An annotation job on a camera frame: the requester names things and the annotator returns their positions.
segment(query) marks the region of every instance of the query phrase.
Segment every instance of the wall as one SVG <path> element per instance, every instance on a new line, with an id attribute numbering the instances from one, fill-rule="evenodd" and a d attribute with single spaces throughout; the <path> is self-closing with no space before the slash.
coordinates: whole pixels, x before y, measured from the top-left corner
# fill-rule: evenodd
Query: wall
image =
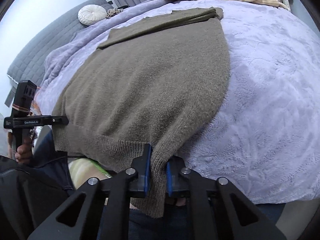
<path id="1" fill-rule="evenodd" d="M 320 31 L 318 30 L 316 24 L 314 23 L 313 19 L 311 18 L 310 14 L 308 13 L 305 6 L 301 3 L 301 1 L 293 0 L 293 2 L 290 3 L 290 7 L 291 12 L 305 24 L 307 24 L 320 37 Z"/>
<path id="2" fill-rule="evenodd" d="M 11 89 L 6 73 L 20 50 L 53 20 L 87 0 L 15 0 L 0 22 L 0 114 L 9 116 L 4 101 Z"/>

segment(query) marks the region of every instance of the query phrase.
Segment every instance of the jeans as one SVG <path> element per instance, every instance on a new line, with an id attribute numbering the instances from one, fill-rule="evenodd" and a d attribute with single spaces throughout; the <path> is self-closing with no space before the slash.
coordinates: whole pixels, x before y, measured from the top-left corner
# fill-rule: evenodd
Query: jeans
<path id="1" fill-rule="evenodd" d="M 53 135 L 49 132 L 34 152 L 31 166 L 55 179 L 71 195 L 74 192 L 65 152 L 56 152 Z M 279 219 L 285 204 L 260 204 L 258 208 L 274 223 Z M 129 240 L 185 240 L 188 238 L 187 208 L 166 204 L 162 218 L 151 218 L 139 210 L 131 209 Z"/>

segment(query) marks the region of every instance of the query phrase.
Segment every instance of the round cushion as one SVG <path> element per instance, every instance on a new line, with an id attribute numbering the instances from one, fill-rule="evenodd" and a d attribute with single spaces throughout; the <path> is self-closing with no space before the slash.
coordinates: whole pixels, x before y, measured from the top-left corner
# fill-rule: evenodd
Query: round cushion
<path id="1" fill-rule="evenodd" d="M 105 8 L 95 4 L 83 6 L 78 12 L 78 19 L 84 25 L 93 25 L 107 17 Z"/>

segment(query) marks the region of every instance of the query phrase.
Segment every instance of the gray headboard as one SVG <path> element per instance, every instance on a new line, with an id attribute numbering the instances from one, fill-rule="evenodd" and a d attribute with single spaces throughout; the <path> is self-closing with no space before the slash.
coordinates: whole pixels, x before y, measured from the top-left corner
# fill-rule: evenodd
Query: gray headboard
<path id="1" fill-rule="evenodd" d="M 78 11 L 88 4 L 101 5 L 106 10 L 113 8 L 106 0 L 89 0 L 67 11 L 28 42 L 10 65 L 7 75 L 16 83 L 31 80 L 39 86 L 44 76 L 47 55 L 69 43 L 76 32 L 87 27 L 79 22 Z"/>

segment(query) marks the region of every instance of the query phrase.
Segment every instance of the metal screw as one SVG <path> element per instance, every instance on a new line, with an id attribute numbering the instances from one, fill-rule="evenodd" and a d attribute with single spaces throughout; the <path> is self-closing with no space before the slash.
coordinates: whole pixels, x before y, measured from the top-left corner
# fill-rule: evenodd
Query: metal screw
<path id="1" fill-rule="evenodd" d="M 184 167 L 184 168 L 181 169 L 181 173 L 190 174 L 191 173 L 191 169 Z"/>
<path id="2" fill-rule="evenodd" d="M 97 179 L 97 178 L 90 178 L 90 179 L 88 180 L 88 183 L 89 183 L 90 185 L 96 185 L 96 184 L 98 183 L 98 179 Z"/>
<path id="3" fill-rule="evenodd" d="M 221 177 L 221 178 L 219 178 L 218 182 L 221 185 L 227 185 L 229 180 L 227 178 Z"/>
<path id="4" fill-rule="evenodd" d="M 125 173 L 128 175 L 133 175 L 136 173 L 136 170 L 134 168 L 128 168 L 125 170 Z"/>

